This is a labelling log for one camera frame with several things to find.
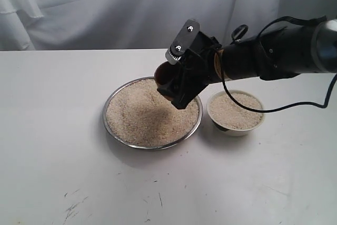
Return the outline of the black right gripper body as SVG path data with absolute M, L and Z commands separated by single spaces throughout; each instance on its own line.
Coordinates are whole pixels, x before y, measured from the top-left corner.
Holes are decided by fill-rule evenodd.
M 222 55 L 222 45 L 215 37 L 198 32 L 179 60 L 179 73 L 173 87 L 177 92 L 172 104 L 179 110 L 199 95 L 208 85 L 221 82 L 215 60 Z

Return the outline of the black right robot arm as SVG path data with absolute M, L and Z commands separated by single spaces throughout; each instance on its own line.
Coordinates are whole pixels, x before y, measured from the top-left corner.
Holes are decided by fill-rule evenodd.
M 336 20 L 326 17 L 280 18 L 292 27 L 244 38 L 239 26 L 228 46 L 186 21 L 166 51 L 166 62 L 155 71 L 157 91 L 177 109 L 184 109 L 208 85 L 259 77 L 265 81 L 290 79 L 305 73 L 336 73 Z

